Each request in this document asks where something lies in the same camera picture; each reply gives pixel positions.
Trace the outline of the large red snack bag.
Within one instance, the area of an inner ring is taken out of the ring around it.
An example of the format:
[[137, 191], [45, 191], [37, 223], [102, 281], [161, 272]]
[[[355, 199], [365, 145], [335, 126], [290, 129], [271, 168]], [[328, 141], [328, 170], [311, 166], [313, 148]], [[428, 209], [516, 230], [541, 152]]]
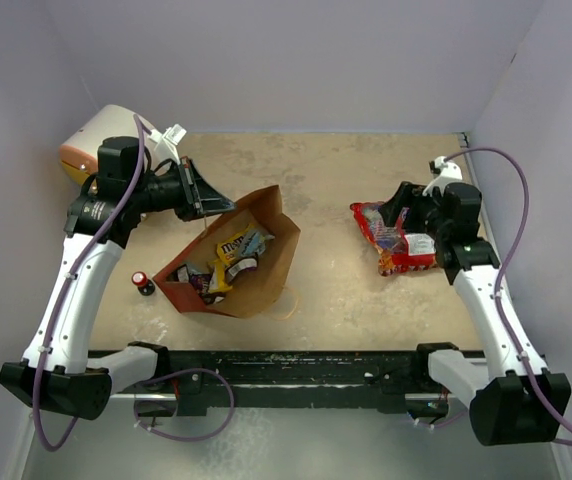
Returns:
[[382, 202], [355, 202], [350, 205], [362, 235], [379, 255], [379, 274], [392, 276], [437, 268], [433, 239], [427, 234], [404, 231], [405, 209], [394, 226], [386, 226], [379, 212], [382, 205]]

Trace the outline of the red brown paper bag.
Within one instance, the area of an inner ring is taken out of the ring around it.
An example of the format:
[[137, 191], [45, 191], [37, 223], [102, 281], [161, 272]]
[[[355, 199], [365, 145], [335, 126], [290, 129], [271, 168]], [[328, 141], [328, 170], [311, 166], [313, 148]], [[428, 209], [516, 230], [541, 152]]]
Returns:
[[[206, 305], [189, 284], [169, 280], [170, 274], [184, 263], [209, 272], [209, 263], [216, 258], [216, 245], [248, 224], [254, 224], [264, 234], [273, 235], [274, 239], [267, 242], [257, 270], [241, 275], [222, 302]], [[299, 227], [283, 212], [280, 188], [277, 185], [261, 188], [239, 199], [234, 211], [215, 220], [153, 280], [180, 313], [250, 318], [266, 312], [280, 297], [299, 236]]]

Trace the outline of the silver blue candy wrapper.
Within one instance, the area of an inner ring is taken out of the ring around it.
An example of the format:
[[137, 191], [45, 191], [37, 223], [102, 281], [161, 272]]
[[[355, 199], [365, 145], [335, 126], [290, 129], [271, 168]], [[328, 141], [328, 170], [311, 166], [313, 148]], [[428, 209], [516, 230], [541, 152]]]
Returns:
[[249, 232], [242, 241], [239, 253], [243, 257], [260, 256], [266, 250], [266, 243], [273, 239], [274, 236], [271, 234], [263, 234], [260, 231]]

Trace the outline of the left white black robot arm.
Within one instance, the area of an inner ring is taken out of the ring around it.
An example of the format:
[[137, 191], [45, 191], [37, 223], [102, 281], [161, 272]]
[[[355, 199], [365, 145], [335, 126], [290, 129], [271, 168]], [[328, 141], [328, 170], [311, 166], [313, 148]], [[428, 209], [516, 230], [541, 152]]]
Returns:
[[0, 384], [25, 405], [85, 420], [135, 383], [160, 392], [171, 382], [165, 347], [137, 342], [101, 360], [88, 358], [107, 282], [142, 215], [172, 210], [189, 222], [235, 208], [187, 157], [166, 157], [153, 169], [135, 137], [105, 139], [97, 161], [68, 209], [62, 262], [39, 328], [20, 361], [0, 369]]

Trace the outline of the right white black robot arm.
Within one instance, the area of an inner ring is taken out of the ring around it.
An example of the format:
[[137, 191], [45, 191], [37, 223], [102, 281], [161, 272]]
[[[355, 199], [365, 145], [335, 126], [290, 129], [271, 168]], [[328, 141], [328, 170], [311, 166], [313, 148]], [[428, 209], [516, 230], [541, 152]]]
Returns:
[[452, 347], [429, 350], [411, 366], [422, 391], [440, 384], [468, 409], [485, 446], [551, 442], [571, 394], [525, 334], [500, 278], [500, 260], [479, 234], [482, 194], [462, 181], [429, 190], [404, 181], [380, 208], [387, 226], [428, 235], [438, 266], [465, 305], [484, 352], [475, 364]]

